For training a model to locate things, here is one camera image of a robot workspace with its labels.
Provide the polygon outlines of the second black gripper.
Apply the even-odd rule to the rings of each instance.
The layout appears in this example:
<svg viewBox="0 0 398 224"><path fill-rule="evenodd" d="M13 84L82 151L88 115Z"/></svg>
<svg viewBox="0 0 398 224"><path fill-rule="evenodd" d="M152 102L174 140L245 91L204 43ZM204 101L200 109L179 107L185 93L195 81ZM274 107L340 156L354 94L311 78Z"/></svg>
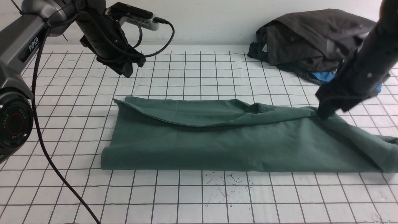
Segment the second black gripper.
<svg viewBox="0 0 398 224"><path fill-rule="evenodd" d="M321 86L317 116L328 119L337 110L349 111L374 97L391 68L391 20L381 19L338 70L336 77Z"/></svg>

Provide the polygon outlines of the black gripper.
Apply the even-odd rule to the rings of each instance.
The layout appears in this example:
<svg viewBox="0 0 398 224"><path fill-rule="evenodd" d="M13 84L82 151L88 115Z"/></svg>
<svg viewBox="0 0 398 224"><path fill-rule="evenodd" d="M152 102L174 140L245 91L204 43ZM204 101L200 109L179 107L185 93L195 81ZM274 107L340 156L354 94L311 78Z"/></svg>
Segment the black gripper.
<svg viewBox="0 0 398 224"><path fill-rule="evenodd" d="M120 23L106 15L105 0L77 0L76 5L79 8L76 23L84 34L81 44L92 50L99 62L126 78L133 74L134 63L143 67L146 59L131 48Z"/></svg>

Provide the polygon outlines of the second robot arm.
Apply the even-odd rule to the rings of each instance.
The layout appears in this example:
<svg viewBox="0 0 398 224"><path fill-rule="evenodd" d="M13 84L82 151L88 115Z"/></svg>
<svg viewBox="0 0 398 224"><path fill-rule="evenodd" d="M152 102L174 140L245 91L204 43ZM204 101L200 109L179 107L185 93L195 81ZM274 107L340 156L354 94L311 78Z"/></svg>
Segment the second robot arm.
<svg viewBox="0 0 398 224"><path fill-rule="evenodd" d="M318 89L319 118L327 119L337 110L349 111L376 96L377 88L389 78L398 57L397 7L396 0L382 1L376 26L340 63L334 79Z"/></svg>

